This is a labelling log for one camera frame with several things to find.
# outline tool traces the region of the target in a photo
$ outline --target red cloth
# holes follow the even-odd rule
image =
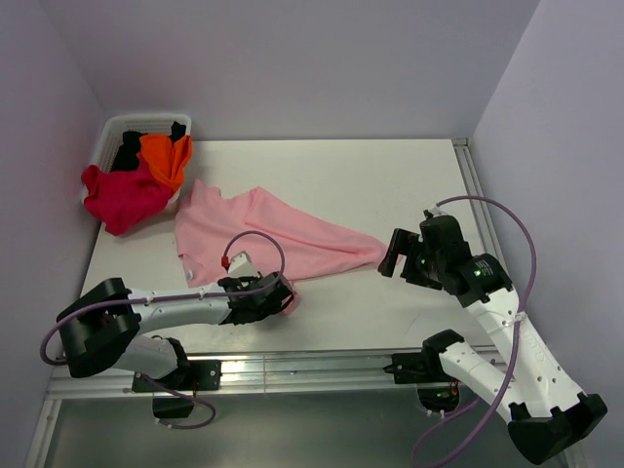
[[[114,236],[161,212],[174,194],[154,178],[142,159],[138,169],[129,172],[107,174],[91,165],[82,173],[82,182],[89,190],[85,208]]]

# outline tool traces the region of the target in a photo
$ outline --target orange cloth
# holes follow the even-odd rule
[[[193,143],[189,135],[175,143],[166,135],[144,135],[140,138],[138,157],[147,162],[154,178],[174,193],[184,182],[184,166],[192,154]]]

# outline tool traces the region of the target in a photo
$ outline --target white robotic arm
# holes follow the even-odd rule
[[[66,356],[62,363],[77,378],[114,368],[178,388],[192,372],[181,344],[145,333],[182,325],[256,322],[283,311],[294,299],[286,279],[278,273],[262,277],[246,253],[232,259],[227,273],[215,283],[178,291],[127,289],[120,278],[100,283],[58,315]],[[106,302],[111,306],[70,319],[78,310]],[[42,357],[47,358],[45,345]]]
[[[398,255],[406,257],[401,274],[408,283],[454,295],[479,322],[505,362],[514,347],[514,327],[520,326],[513,377],[496,412],[505,420],[517,449],[540,464],[585,438],[606,414],[599,395],[587,395],[562,369],[524,311],[518,294],[489,254],[472,256],[456,219],[425,212],[421,236],[396,229],[378,271],[392,276]],[[418,380],[454,378],[492,405],[505,374],[476,353],[453,330],[423,342],[422,353],[410,357],[413,368],[401,364],[386,371],[418,375]]]

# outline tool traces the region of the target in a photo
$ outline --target black cloth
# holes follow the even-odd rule
[[[140,151],[140,138],[145,135],[141,132],[124,132],[122,135],[123,144],[117,150],[113,166],[110,168],[112,173],[116,171],[136,171],[138,169],[137,154]]]
[[[140,138],[145,135],[141,132],[128,131],[122,135],[123,144],[117,150],[112,173],[116,171],[136,171],[138,169],[138,153],[140,152]],[[175,143],[186,135],[186,126],[178,122],[172,124],[172,133],[169,135],[172,143]]]

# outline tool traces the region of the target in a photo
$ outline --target black clamp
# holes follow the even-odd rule
[[[453,378],[442,370],[440,354],[454,343],[463,343],[464,338],[453,330],[441,331],[422,342],[419,353],[395,353],[392,364],[383,368],[394,376],[394,383],[437,383],[451,382]]]

